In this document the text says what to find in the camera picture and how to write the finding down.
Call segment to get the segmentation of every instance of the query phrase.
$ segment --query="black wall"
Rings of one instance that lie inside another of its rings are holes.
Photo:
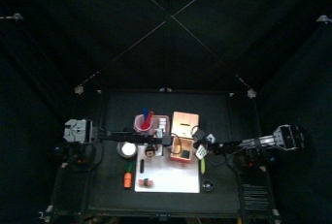
[[[51,154],[74,93],[25,26],[0,27],[0,223],[37,223],[51,203]]]
[[[280,153],[275,196],[288,223],[331,223],[332,25],[322,24],[260,92],[268,134],[280,124],[309,131],[304,151]]]

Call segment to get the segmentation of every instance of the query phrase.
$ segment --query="small cup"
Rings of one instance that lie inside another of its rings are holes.
[[[118,143],[118,153],[124,158],[132,158],[136,156],[138,148],[132,143]]]
[[[213,181],[212,180],[205,180],[203,182],[203,188],[207,192],[213,190]]]
[[[134,126],[136,126],[136,129],[141,132],[147,132],[151,130],[152,128],[152,125],[153,125],[153,119],[151,120],[151,125],[147,129],[143,129],[143,124],[145,123],[145,115],[144,114],[140,114],[137,115],[136,117],[136,122],[134,122]]]

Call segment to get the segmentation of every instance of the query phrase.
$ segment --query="black enclosure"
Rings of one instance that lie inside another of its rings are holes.
[[[149,94],[169,114],[199,105],[221,139],[300,125],[275,203],[284,223],[331,223],[331,13],[331,0],[0,0],[0,223],[37,223],[51,203],[68,120],[121,128]]]

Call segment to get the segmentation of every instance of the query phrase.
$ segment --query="black table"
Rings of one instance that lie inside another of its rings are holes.
[[[133,127],[134,116],[147,107],[159,115],[169,115],[171,120],[173,112],[197,113],[200,128],[215,135],[217,142],[262,136],[256,103],[246,93],[230,95],[110,91],[105,92],[104,96],[94,95],[92,101],[84,100],[89,103],[96,101],[96,104],[90,104],[86,109],[82,108],[85,105],[80,105],[72,117],[88,117],[110,131]],[[213,165],[224,162],[224,159],[223,156],[215,155],[207,157],[207,173],[200,176],[200,182],[205,179],[215,182],[212,192],[203,189],[197,194],[136,192],[134,187],[130,190],[124,189],[124,173],[129,161],[117,153],[117,143],[104,141],[104,161],[97,169],[86,174],[86,179],[81,179],[86,188],[86,191],[82,191],[86,206],[81,205],[72,213],[161,218],[171,216],[236,218],[240,214],[236,174],[228,165]],[[70,197],[66,198],[68,200],[62,198],[62,202],[70,201]],[[64,212],[64,207],[57,207],[57,210]]]

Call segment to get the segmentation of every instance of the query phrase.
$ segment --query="cable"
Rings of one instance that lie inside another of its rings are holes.
[[[196,127],[197,127],[197,129],[200,129],[199,125],[196,125],[196,126],[192,127],[192,131],[193,131],[193,129],[195,129]]]
[[[179,141],[180,141],[180,145],[181,145],[181,151],[180,151],[180,152],[175,152],[175,151],[172,150],[172,153],[177,155],[177,154],[181,154],[181,153],[183,153],[183,140],[181,140],[181,138],[180,138],[180,136],[179,136],[177,134],[172,133],[172,135],[175,135],[175,136],[177,137],[177,139],[179,139]]]
[[[213,164],[213,166],[224,166],[226,164],[230,163],[230,159],[232,158],[232,156],[239,153],[242,150],[244,150],[246,147],[243,147],[242,149],[239,149],[230,157],[226,156],[226,161],[220,164],[217,164],[216,162],[212,161],[212,159],[209,159],[209,162]]]

